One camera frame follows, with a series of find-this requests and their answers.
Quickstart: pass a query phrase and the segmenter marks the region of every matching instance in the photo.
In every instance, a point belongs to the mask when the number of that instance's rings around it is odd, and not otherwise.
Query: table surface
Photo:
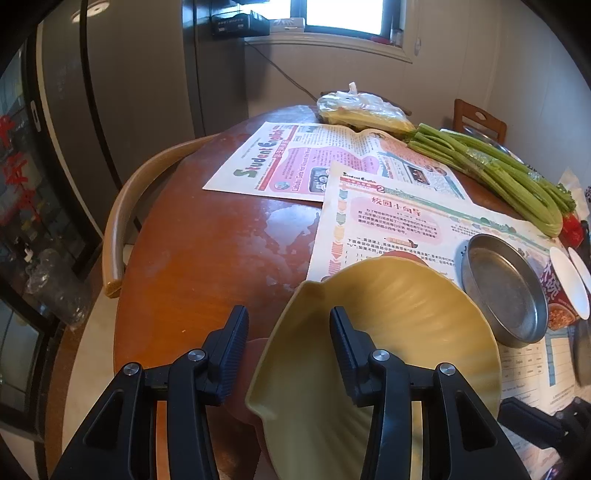
[[[293,106],[248,119],[185,158],[154,203],[134,246],[119,299],[115,371],[128,362],[169,364],[200,347],[232,307],[250,317],[249,338],[271,333],[294,289],[306,279],[321,203],[280,200],[202,187],[265,121],[317,122]],[[472,179],[456,173],[478,205],[518,215]],[[222,408],[207,412],[219,470],[252,479],[254,430]],[[164,409],[158,408],[158,477],[168,478]]]

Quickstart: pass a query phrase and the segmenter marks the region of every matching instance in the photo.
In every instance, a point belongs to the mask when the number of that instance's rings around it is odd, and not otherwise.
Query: metal pan
[[[536,343],[548,328],[548,304],[529,264],[508,243],[475,235],[462,259],[462,283],[468,296],[503,345]]]

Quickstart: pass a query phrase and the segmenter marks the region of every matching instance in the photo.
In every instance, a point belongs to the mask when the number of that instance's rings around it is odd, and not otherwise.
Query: electrical cable
[[[244,41],[244,43],[246,45],[248,45],[250,48],[253,48],[254,50],[256,50],[256,52],[263,57],[267,62],[269,62],[271,65],[273,65],[277,71],[279,73],[281,73],[287,80],[289,80],[296,88],[299,88],[302,92],[304,92],[306,95],[308,95],[312,100],[314,100],[314,103],[316,103],[318,101],[318,99],[312,95],[308,90],[306,90],[304,87],[302,87],[302,85],[300,85],[299,83],[297,83],[293,78],[291,78],[288,74],[286,74],[283,70],[281,70],[279,68],[279,66],[273,62],[269,57],[267,57],[263,52],[261,52],[258,48],[256,48],[253,44],[251,44],[250,42],[247,42],[246,40]]]

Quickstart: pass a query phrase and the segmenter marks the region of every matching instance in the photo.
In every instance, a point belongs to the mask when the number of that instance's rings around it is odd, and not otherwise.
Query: celery
[[[468,147],[480,150],[483,153],[486,153],[492,157],[501,160],[504,164],[528,174],[534,182],[538,183],[544,190],[546,190],[549,194],[552,195],[552,198],[555,202],[558,202],[558,207],[563,213],[574,212],[576,204],[573,200],[572,195],[568,190],[564,188],[564,186],[554,185],[552,182],[546,180],[542,175],[533,172],[527,165],[517,161],[510,155],[493,147],[492,145],[478,140],[477,138],[451,131],[446,131],[446,134],[449,135],[451,138],[455,139],[456,141],[464,145],[467,145]]]
[[[560,233],[561,211],[569,204],[564,188],[560,190],[509,155],[466,135],[448,134],[420,124],[407,140],[414,151],[487,185],[544,234]]]

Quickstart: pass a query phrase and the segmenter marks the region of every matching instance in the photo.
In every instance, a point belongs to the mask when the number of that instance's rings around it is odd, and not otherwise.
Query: glass door
[[[19,49],[0,76],[0,425],[43,441],[43,391],[53,366],[48,349],[59,319],[27,293],[46,249],[78,273],[100,238],[61,169],[35,107],[34,45]]]

